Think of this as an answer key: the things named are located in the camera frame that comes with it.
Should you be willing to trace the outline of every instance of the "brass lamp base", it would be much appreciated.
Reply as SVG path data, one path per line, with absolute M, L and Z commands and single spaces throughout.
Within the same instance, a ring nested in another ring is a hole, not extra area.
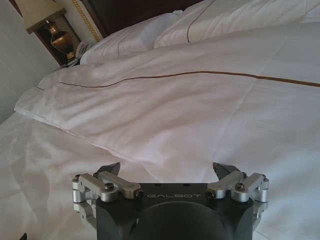
M 51 23 L 47 29 L 50 31 L 51 45 L 66 55 L 68 63 L 75 59 L 73 40 L 69 33 L 61 31 L 55 23 Z

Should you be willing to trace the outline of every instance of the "pillow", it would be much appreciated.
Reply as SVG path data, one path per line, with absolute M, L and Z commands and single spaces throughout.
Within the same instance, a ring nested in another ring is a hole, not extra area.
M 301 22 L 319 4 L 320 0 L 205 0 L 188 7 L 158 36 L 154 47 Z
M 165 13 L 114 32 L 90 48 L 80 64 L 102 64 L 120 56 L 153 49 L 156 38 L 181 14 Z

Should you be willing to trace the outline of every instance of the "table lamp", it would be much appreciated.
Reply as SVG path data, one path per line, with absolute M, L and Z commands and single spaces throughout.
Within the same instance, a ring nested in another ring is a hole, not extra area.
M 40 27 L 51 32 L 51 44 L 67 56 L 68 62 L 75 59 L 73 39 L 68 32 L 61 31 L 53 21 L 66 13 L 66 9 L 52 0 L 15 0 L 30 34 Z

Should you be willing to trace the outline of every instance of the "lampshade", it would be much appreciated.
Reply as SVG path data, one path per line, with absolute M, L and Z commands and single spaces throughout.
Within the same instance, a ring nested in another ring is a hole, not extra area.
M 63 6 L 52 0 L 15 0 L 22 14 L 25 28 L 32 33 L 39 24 L 50 17 L 66 12 Z

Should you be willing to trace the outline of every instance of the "wooden headboard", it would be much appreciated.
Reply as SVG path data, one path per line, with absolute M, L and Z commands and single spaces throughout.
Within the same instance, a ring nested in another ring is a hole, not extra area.
M 81 0 L 102 36 L 202 0 Z

